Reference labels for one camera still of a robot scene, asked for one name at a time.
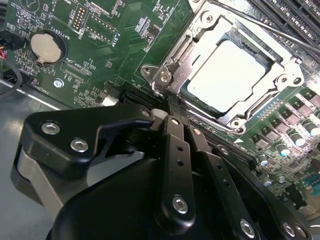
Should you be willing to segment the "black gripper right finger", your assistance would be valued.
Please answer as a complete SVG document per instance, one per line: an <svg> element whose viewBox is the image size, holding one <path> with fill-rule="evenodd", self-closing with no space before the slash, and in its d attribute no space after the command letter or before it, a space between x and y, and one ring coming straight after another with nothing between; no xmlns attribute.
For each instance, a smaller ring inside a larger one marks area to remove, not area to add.
<svg viewBox="0 0 320 240"><path fill-rule="evenodd" d="M193 163L201 170L225 240L311 240L308 228L275 197L237 155L223 145L208 145L189 122L189 107L178 100L188 128Z"/></svg>

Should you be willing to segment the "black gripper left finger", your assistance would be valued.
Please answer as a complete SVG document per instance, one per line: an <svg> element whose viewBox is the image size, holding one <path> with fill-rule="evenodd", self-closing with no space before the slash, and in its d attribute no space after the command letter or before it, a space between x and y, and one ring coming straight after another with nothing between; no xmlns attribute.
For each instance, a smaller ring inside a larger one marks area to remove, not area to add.
<svg viewBox="0 0 320 240"><path fill-rule="evenodd" d="M33 113L23 124L13 182L55 222L72 197L132 164L156 160L154 219L161 229L190 229L196 206L187 132L175 97L152 110L122 104Z"/></svg>

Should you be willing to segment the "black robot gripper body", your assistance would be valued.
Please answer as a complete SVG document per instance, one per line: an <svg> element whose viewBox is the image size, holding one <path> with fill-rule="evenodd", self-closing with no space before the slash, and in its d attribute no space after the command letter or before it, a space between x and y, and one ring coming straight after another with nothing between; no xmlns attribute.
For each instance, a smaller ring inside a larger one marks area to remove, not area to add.
<svg viewBox="0 0 320 240"><path fill-rule="evenodd" d="M209 187L192 174L195 223L184 234L162 230L154 218L157 160L142 160L72 197L60 210L51 240L231 240Z"/></svg>

